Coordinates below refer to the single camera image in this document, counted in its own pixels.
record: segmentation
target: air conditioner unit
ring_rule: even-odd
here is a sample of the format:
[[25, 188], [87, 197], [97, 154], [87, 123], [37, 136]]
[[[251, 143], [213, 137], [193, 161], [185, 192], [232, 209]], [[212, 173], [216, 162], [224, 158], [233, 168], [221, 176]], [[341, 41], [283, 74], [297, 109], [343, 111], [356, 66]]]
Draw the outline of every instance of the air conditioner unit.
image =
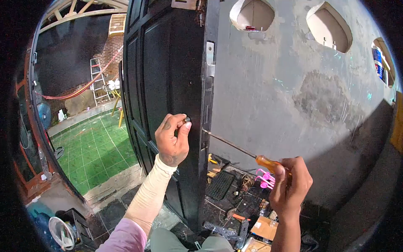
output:
[[116, 36], [125, 33], [126, 14], [113, 14], [109, 22], [109, 35]]

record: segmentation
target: orange screwdriver handle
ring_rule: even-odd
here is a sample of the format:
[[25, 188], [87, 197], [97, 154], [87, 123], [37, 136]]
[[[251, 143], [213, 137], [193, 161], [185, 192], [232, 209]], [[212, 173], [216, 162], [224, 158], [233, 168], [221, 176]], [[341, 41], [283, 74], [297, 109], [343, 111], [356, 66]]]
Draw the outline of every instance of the orange screwdriver handle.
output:
[[259, 155], [256, 157], [256, 163], [260, 166], [266, 167], [271, 173], [275, 174], [274, 171], [274, 167], [276, 165], [281, 165], [281, 163], [277, 162], [277, 161], [273, 161], [268, 159], [267, 157], [263, 156], [263, 155]]

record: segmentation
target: pink object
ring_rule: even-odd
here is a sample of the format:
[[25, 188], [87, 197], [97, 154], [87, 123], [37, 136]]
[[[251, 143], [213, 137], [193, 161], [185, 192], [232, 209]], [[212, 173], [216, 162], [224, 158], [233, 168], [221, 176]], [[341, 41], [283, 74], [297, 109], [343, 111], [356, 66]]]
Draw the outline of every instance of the pink object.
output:
[[257, 176], [256, 178], [255, 178], [255, 181], [257, 180], [257, 179], [261, 179], [262, 180], [262, 182], [260, 183], [260, 187], [261, 188], [270, 188], [270, 189], [273, 189], [273, 187], [274, 187], [274, 182], [273, 181], [267, 181], [267, 180], [265, 180], [262, 176]]
[[263, 179], [276, 182], [276, 179], [272, 175], [270, 175], [269, 172], [263, 171], [262, 169], [257, 169], [256, 174], [258, 173], [258, 171], [263, 172]]

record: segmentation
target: hand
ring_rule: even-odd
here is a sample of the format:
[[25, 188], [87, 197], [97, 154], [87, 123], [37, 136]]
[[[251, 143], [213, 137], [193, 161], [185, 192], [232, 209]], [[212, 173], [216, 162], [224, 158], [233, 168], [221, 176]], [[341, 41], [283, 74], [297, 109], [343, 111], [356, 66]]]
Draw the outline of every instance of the hand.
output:
[[[183, 124], [185, 114], [167, 114], [161, 125], [155, 131], [155, 139], [161, 161], [171, 167], [178, 166], [189, 152], [187, 136], [192, 126], [191, 122]], [[178, 137], [175, 137], [175, 130], [179, 129]]]
[[[269, 201], [280, 221], [298, 221], [301, 204], [313, 180], [302, 157], [285, 158], [275, 167], [276, 183], [270, 192]], [[287, 167], [292, 174], [291, 186], [287, 188]]]

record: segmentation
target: wooden beam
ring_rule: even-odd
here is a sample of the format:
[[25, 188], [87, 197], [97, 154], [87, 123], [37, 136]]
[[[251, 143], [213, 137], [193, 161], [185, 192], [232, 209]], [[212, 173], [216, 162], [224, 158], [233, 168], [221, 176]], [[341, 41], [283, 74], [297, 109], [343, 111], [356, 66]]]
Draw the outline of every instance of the wooden beam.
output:
[[82, 14], [84, 13], [84, 11], [86, 11], [88, 9], [88, 7], [94, 2], [95, 0], [91, 0], [89, 1], [86, 5], [84, 5], [84, 7], [78, 12], [78, 14]]
[[62, 18], [62, 15], [60, 14], [60, 12], [59, 12], [58, 9], [56, 9], [56, 10], [54, 11], [54, 15], [56, 16], [57, 20], [62, 20], [62, 19], [63, 19], [63, 18]]
[[71, 1], [72, 0], [65, 0], [65, 1], [60, 0], [60, 1], [54, 2], [54, 4], [52, 4], [49, 7], [48, 11], [46, 12], [45, 19], [52, 16], [54, 14], [55, 10], [61, 11], [64, 8], [66, 8], [67, 6], [69, 6], [71, 4]]
[[54, 23], [51, 23], [50, 25], [45, 26], [44, 28], [39, 30], [39, 33], [42, 33], [52, 27], [55, 27], [56, 25], [59, 25], [61, 23], [71, 21], [73, 19], [77, 19], [80, 17], [89, 17], [89, 16], [94, 16], [94, 15], [102, 15], [102, 14], [113, 14], [113, 13], [126, 13], [127, 9], [126, 8], [120, 8], [120, 9], [108, 9], [108, 10], [94, 10], [94, 11], [89, 11], [81, 14], [75, 14], [69, 17], [65, 17], [62, 20], [56, 21]]
[[116, 0], [97, 0], [100, 3], [104, 3], [107, 5], [110, 5], [112, 7], [116, 7], [116, 8], [127, 8], [129, 6], [129, 2], [128, 1], [116, 1]]
[[77, 0], [73, 0], [73, 2], [71, 3], [71, 6], [70, 6], [69, 14], [73, 13], [76, 3], [77, 3]]

